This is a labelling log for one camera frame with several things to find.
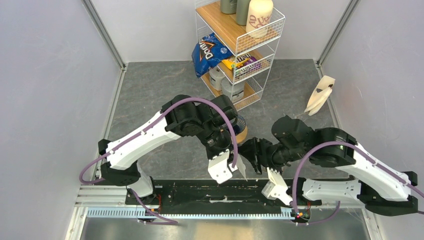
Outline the wooden ring dripper stand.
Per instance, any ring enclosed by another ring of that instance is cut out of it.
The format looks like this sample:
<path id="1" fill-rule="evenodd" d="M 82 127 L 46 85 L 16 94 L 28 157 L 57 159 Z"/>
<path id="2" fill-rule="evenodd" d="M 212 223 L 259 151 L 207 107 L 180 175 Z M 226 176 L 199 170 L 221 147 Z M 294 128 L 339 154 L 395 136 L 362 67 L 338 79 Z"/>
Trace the wooden ring dripper stand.
<path id="1" fill-rule="evenodd" d="M 247 139 L 247 135 L 248 135 L 248 127 L 245 126 L 243 130 L 236 135 L 237 144 L 239 145 L 243 143 Z"/>

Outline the single white paper filter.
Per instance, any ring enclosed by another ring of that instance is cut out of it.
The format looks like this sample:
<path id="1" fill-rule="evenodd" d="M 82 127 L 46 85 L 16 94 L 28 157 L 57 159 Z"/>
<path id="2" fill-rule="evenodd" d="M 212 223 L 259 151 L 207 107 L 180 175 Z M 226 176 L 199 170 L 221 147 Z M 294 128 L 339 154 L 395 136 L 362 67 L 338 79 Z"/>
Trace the single white paper filter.
<path id="1" fill-rule="evenodd" d="M 243 162 L 242 156 L 240 154 L 237 154 L 237 160 L 236 160 L 236 167 L 238 171 L 241 173 L 243 179 L 247 181 L 247 175 L 246 175 L 246 165 Z"/>

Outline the blue ribbed coffee dripper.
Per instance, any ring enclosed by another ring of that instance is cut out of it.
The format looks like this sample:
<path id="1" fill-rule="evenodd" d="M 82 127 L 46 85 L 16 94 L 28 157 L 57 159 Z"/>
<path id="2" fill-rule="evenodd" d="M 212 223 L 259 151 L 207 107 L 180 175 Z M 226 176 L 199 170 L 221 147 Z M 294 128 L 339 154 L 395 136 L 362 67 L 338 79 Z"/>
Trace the blue ribbed coffee dripper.
<path id="1" fill-rule="evenodd" d="M 235 135 L 239 135 L 246 129 L 246 120 L 241 115 L 238 115 L 232 123 L 232 128 Z"/>

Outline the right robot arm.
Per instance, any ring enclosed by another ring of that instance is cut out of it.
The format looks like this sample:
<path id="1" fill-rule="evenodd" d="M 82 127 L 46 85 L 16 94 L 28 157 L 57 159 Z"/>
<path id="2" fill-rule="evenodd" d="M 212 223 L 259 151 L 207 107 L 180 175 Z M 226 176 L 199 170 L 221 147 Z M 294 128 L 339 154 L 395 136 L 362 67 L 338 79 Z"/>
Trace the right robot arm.
<path id="1" fill-rule="evenodd" d="M 300 119 L 283 116 L 272 125 L 271 133 L 277 143 L 254 137 L 238 148 L 257 174 L 266 168 L 268 183 L 262 194 L 267 199 L 278 199 L 294 208 L 306 201 L 358 203 L 370 212 L 387 217 L 419 211 L 418 199 L 412 195 L 418 184 L 417 174 L 389 167 L 344 130 L 313 129 Z M 282 168 L 295 161 L 334 168 L 353 179 L 323 181 L 302 178 L 296 172 L 292 183 L 287 184 L 281 175 Z"/>

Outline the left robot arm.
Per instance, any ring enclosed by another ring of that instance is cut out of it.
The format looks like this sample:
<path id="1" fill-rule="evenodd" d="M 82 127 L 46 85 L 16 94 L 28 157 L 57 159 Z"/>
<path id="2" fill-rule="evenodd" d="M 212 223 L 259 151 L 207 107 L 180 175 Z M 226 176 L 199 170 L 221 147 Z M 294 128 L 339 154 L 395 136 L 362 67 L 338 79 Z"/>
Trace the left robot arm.
<path id="1" fill-rule="evenodd" d="M 182 137 L 196 137 L 205 147 L 207 171 L 218 184 L 232 178 L 238 166 L 238 145 L 232 122 L 238 116 L 230 98 L 220 95 L 212 100 L 177 95 L 164 104 L 148 122 L 126 136 L 99 141 L 105 160 L 100 177 L 109 185 L 125 186 L 144 204 L 157 198 L 152 177 L 137 161 L 147 153 Z"/>

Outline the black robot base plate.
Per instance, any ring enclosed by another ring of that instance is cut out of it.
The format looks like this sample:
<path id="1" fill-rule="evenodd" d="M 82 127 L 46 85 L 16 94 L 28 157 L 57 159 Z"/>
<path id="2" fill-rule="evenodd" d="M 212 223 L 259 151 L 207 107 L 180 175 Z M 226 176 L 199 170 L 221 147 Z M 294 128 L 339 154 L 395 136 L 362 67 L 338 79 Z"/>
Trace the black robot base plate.
<path id="1" fill-rule="evenodd" d="M 156 179 L 153 195 L 142 197 L 146 205 L 160 205 L 162 214 L 235 215 L 277 214 L 285 207 L 279 199 L 265 198 L 266 179 Z"/>

